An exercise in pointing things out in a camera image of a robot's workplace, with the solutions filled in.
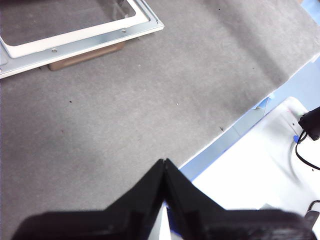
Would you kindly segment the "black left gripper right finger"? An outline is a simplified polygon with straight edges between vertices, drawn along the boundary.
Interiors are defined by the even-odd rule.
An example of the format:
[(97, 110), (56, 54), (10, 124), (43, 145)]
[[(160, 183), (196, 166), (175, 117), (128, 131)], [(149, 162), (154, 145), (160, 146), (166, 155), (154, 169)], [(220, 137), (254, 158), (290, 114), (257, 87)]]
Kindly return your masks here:
[(185, 240), (315, 240), (309, 222), (279, 209), (226, 210), (165, 160), (166, 202)]

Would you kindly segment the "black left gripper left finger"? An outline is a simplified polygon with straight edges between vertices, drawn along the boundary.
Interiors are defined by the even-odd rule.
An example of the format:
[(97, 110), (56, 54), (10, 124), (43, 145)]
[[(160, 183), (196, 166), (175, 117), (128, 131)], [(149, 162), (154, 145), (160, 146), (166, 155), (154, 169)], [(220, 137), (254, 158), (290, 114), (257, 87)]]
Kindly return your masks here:
[(146, 240), (164, 201), (164, 160), (103, 210), (49, 211), (27, 217), (14, 240)]

